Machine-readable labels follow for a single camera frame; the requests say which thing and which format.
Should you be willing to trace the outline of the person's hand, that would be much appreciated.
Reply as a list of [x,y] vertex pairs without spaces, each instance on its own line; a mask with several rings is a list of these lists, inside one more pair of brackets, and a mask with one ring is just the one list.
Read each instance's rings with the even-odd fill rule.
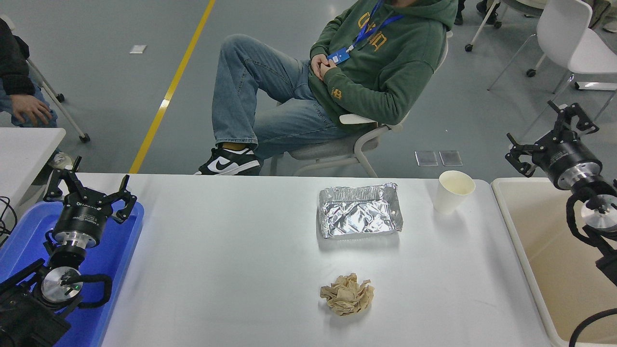
[[13,116],[24,123],[29,120],[35,127],[42,123],[48,125],[53,118],[49,107],[39,99],[29,94],[12,94],[9,99],[13,108]]

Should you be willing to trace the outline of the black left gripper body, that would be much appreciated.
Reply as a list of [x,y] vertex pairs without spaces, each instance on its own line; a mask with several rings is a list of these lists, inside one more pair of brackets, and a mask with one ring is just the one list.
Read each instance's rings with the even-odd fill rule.
[[110,205],[93,207],[82,202],[66,205],[53,228],[53,238],[55,241],[64,241],[67,234],[77,232],[88,236],[91,241],[100,241],[112,213]]

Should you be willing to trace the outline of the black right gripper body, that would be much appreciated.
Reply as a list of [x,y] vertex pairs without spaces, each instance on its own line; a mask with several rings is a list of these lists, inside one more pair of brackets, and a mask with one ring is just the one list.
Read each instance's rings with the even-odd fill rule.
[[574,186],[591,176],[599,176],[599,160],[580,140],[553,141],[552,136],[537,141],[537,166],[554,186]]

